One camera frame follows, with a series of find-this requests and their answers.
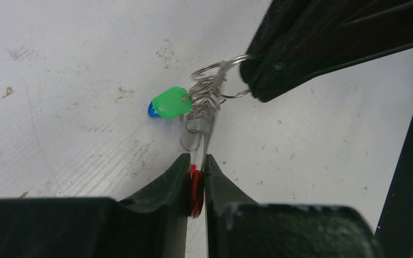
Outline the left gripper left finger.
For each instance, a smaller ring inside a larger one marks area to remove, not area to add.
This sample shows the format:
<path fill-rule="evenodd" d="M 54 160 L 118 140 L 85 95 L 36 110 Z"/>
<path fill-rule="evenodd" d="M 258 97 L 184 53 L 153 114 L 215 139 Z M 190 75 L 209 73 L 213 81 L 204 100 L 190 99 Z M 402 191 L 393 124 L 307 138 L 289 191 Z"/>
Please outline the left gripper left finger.
<path fill-rule="evenodd" d="M 0 257 L 184 257 L 190 156 L 116 201 L 0 199 Z"/>

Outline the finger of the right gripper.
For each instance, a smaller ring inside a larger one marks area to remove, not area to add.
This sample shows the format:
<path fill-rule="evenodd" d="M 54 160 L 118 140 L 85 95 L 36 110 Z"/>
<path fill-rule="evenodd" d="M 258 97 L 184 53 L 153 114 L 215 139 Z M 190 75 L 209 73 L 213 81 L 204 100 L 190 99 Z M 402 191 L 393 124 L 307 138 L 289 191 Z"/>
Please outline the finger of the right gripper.
<path fill-rule="evenodd" d="M 339 69 L 413 48 L 413 1 L 272 1 L 240 65 L 269 102 Z"/>

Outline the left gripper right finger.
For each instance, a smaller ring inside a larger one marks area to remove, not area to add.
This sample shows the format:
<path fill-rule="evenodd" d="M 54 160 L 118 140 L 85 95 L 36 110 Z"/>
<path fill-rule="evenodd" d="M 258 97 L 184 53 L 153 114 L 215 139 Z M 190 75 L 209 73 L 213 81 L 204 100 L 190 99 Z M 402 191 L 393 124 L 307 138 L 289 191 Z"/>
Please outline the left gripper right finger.
<path fill-rule="evenodd" d="M 204 164 L 209 257 L 383 257 L 369 225 L 338 205 L 261 204 Z"/>

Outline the red-handled metal key holder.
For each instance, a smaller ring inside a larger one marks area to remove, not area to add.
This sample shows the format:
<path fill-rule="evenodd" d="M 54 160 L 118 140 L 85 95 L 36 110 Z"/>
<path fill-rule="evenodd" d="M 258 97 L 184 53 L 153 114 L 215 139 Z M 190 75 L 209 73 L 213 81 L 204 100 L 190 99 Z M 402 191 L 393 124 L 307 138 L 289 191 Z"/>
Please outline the red-handled metal key holder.
<path fill-rule="evenodd" d="M 255 58 L 255 56 L 244 54 L 210 64 L 191 74 L 191 79 L 195 84 L 188 90 L 188 96 L 183 101 L 192 100 L 193 107 L 189 112 L 180 116 L 180 122 L 185 125 L 180 137 L 180 145 L 191 156 L 190 218 L 197 218 L 202 211 L 204 167 L 221 105 L 228 99 L 240 98 L 250 92 L 250 89 L 245 89 L 235 94 L 223 93 L 227 73 L 238 64 Z"/>

